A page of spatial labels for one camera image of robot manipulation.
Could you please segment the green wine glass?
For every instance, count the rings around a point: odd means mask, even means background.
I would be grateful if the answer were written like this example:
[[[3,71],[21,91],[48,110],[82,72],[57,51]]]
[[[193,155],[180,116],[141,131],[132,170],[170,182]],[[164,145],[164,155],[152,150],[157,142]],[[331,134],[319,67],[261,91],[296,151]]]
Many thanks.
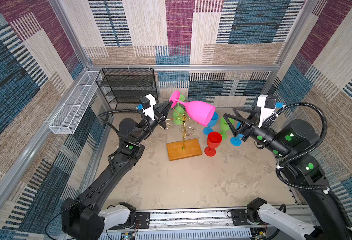
[[[173,122],[175,125],[182,125],[183,124],[183,115],[185,113],[185,109],[183,108],[183,105],[180,105],[177,103],[174,107],[174,112],[173,112]]]
[[[223,140],[227,139],[228,138],[227,132],[230,130],[230,126],[224,117],[221,117],[220,129],[221,129],[220,134],[222,135]]]

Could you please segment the blue wine glass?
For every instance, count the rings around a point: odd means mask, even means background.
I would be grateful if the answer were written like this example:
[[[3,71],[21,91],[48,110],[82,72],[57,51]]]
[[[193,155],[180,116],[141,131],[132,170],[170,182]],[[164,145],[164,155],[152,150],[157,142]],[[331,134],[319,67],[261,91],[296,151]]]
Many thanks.
[[[211,118],[210,122],[207,124],[207,126],[203,129],[203,133],[205,135],[209,135],[209,133],[213,132],[212,127],[214,127],[219,119],[218,113],[214,113],[213,117]]]
[[[242,144],[242,137],[243,135],[239,134],[236,137],[232,137],[230,142],[233,146],[239,147]]]

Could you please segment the red wine glass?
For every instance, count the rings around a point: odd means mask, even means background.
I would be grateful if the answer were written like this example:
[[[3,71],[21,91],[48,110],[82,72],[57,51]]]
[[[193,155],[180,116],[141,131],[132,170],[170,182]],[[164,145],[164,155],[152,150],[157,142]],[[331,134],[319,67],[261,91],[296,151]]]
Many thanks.
[[[207,138],[207,147],[205,148],[205,154],[208,157],[213,157],[216,154],[216,148],[218,148],[223,140],[223,137],[218,132],[211,132]]]

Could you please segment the pink wine glass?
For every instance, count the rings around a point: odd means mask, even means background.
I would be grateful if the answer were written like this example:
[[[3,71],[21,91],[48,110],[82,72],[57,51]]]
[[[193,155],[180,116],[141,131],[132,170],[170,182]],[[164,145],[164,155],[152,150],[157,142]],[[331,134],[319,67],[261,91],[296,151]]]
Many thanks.
[[[177,104],[185,107],[187,114],[197,123],[206,127],[214,116],[216,107],[202,101],[182,102],[180,101],[180,92],[174,91],[169,99],[172,108]]]

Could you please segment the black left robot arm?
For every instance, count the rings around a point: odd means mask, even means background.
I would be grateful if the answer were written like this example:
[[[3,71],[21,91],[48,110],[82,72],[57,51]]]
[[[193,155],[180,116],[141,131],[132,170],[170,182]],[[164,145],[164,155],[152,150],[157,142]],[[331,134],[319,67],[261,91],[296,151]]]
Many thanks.
[[[108,157],[109,164],[98,178],[76,199],[67,198],[62,204],[62,231],[75,240],[97,240],[102,233],[121,225],[137,226],[136,208],[125,202],[102,210],[108,196],[123,176],[140,160],[145,150],[141,144],[157,126],[166,128],[167,117],[172,102],[156,104],[153,107],[154,117],[145,115],[144,109],[112,110],[101,113],[98,118],[111,127],[119,138],[115,152]],[[106,117],[114,114],[135,113],[141,116],[138,123],[131,118],[123,119],[118,128],[110,124]]]

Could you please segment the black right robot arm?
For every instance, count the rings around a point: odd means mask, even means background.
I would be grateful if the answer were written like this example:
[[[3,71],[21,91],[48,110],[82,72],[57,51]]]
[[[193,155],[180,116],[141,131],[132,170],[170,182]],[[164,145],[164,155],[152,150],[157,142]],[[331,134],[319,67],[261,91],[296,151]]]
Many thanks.
[[[234,108],[234,114],[225,114],[234,136],[243,140],[252,138],[258,149],[267,149],[278,159],[275,172],[287,186],[300,192],[315,215],[318,225],[306,224],[257,198],[247,205],[246,214],[251,224],[264,222],[296,240],[352,240],[352,221],[336,193],[331,189],[325,172],[311,155],[324,141],[328,122],[323,111],[310,103],[303,107],[313,109],[322,123],[317,134],[311,124],[304,120],[291,121],[280,132],[271,129],[283,109],[272,112],[266,120],[251,110],[244,118],[244,108]]]

